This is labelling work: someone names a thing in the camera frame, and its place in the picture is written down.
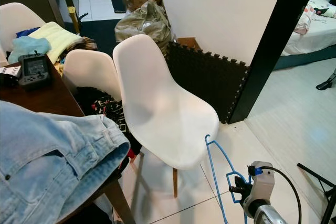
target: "chair backrest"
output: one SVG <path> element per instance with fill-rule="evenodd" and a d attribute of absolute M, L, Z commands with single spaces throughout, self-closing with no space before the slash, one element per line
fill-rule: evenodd
<path fill-rule="evenodd" d="M 0 67 L 4 67 L 8 65 L 6 56 L 7 56 L 6 52 L 1 48 L 1 43 L 0 43 Z"/>
<path fill-rule="evenodd" d="M 12 51 L 12 40 L 16 33 L 34 27 L 41 27 L 45 22 L 31 9 L 21 3 L 9 3 L 0 6 L 0 43 L 4 51 Z"/>
<path fill-rule="evenodd" d="M 156 43 L 147 35 L 135 35 L 119 43 L 113 51 L 119 77 L 125 117 L 152 114 L 174 99 L 178 85 Z"/>
<path fill-rule="evenodd" d="M 121 100 L 118 76 L 111 57 L 103 52 L 76 49 L 67 54 L 63 81 L 72 93 L 76 87 L 93 87 Z"/>

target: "pillow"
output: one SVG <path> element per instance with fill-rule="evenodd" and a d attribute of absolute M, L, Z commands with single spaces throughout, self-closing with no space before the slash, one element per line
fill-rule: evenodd
<path fill-rule="evenodd" d="M 317 15 L 322 15 L 325 17 L 336 18 L 336 6 L 330 4 L 326 0 L 309 0 L 309 5 L 311 5 Z"/>
<path fill-rule="evenodd" d="M 294 32 L 303 35 L 306 34 L 309 29 L 313 15 L 313 7 L 311 5 L 307 5 L 299 19 L 299 22 L 296 24 Z"/>

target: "jeans pocket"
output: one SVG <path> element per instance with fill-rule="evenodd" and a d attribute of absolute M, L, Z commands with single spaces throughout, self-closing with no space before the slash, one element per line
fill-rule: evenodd
<path fill-rule="evenodd" d="M 28 203 L 18 196 L 11 187 L 0 179 L 0 223 L 13 223 L 14 220 L 25 219 L 27 212 L 32 211 L 35 204 Z"/>
<path fill-rule="evenodd" d="M 4 175 L 11 190 L 26 203 L 33 204 L 41 199 L 53 180 L 69 165 L 58 150 L 29 160 L 16 173 Z"/>

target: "denim fabric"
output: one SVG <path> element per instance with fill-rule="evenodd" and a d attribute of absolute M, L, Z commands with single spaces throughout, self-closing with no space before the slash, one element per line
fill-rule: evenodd
<path fill-rule="evenodd" d="M 98 189 L 129 147 L 103 115 L 35 113 L 0 101 L 0 222 L 62 219 Z"/>

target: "chair seat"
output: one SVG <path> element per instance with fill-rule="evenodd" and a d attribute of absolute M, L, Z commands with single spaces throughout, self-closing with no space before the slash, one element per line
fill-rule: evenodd
<path fill-rule="evenodd" d="M 215 138 L 217 134 L 215 110 L 177 84 L 158 92 L 153 101 L 155 109 L 124 104 L 134 137 L 169 166 L 189 169 L 198 165 L 206 154 L 205 135 Z"/>

